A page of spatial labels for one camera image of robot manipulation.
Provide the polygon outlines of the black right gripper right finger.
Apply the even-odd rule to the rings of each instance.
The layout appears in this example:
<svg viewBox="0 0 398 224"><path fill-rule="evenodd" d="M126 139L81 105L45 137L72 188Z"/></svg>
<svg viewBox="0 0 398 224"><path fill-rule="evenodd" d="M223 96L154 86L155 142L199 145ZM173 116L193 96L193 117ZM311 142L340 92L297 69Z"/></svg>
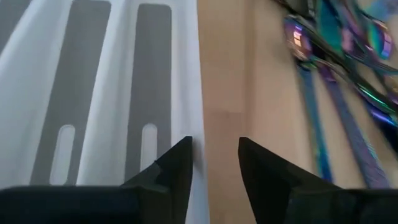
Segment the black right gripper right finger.
<svg viewBox="0 0 398 224"><path fill-rule="evenodd" d="M339 187L302 169L247 137L239 138L241 175L257 223L283 223L292 192Z"/></svg>

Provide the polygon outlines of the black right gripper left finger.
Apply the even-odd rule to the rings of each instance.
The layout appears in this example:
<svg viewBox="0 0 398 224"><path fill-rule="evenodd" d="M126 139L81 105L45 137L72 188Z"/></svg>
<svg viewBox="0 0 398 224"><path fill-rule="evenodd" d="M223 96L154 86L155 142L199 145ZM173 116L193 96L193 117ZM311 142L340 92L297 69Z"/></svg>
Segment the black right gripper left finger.
<svg viewBox="0 0 398 224"><path fill-rule="evenodd" d="M184 224L193 176L193 138L185 136L148 168L123 183L134 206L121 223Z"/></svg>

